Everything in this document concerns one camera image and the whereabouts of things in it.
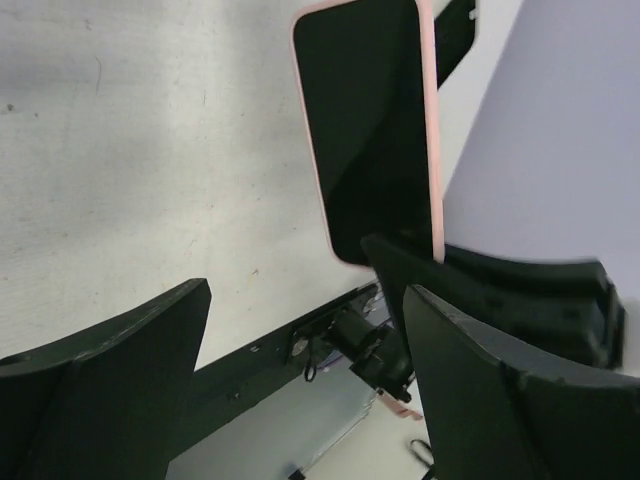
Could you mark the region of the pink cased phone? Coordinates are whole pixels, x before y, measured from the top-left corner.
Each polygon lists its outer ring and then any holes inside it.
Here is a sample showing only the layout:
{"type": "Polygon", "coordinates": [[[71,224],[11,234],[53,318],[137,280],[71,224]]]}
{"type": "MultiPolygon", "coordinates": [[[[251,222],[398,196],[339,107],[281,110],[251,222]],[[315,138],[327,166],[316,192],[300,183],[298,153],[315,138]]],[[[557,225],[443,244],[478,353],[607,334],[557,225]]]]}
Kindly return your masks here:
{"type": "Polygon", "coordinates": [[[435,27],[428,1],[324,1],[292,46],[328,237],[338,259],[362,240],[413,238],[445,255],[435,27]]]}

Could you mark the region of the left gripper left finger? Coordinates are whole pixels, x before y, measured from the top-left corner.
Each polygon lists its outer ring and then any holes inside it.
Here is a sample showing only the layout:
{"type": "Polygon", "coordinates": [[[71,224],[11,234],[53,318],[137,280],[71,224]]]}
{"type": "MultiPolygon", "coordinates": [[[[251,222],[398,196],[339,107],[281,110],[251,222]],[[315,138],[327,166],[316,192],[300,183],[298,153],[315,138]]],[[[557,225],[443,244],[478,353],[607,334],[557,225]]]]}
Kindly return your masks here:
{"type": "Polygon", "coordinates": [[[211,303],[204,278],[1,361],[4,479],[163,479],[211,303]]]}

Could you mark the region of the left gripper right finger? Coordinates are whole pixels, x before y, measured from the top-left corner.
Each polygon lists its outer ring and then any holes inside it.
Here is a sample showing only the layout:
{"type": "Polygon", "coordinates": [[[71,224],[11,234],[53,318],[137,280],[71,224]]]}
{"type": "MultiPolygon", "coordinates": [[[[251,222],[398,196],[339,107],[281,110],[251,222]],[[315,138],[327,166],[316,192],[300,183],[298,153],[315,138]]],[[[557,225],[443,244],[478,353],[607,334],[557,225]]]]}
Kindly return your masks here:
{"type": "Polygon", "coordinates": [[[635,479],[639,381],[480,322],[420,286],[404,296],[439,479],[635,479]]]}

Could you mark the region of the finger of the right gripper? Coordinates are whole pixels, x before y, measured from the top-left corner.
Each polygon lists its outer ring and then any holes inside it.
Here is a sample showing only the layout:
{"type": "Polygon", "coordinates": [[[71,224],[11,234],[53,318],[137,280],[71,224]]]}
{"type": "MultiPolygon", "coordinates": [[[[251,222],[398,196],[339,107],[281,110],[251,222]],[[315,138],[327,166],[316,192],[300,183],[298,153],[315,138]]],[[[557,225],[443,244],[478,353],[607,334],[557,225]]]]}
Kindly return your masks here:
{"type": "Polygon", "coordinates": [[[449,245],[443,262],[403,236],[361,242],[396,329],[403,298],[426,288],[463,313],[557,356],[596,368],[623,363],[626,310],[601,262],[531,263],[449,245]]]}

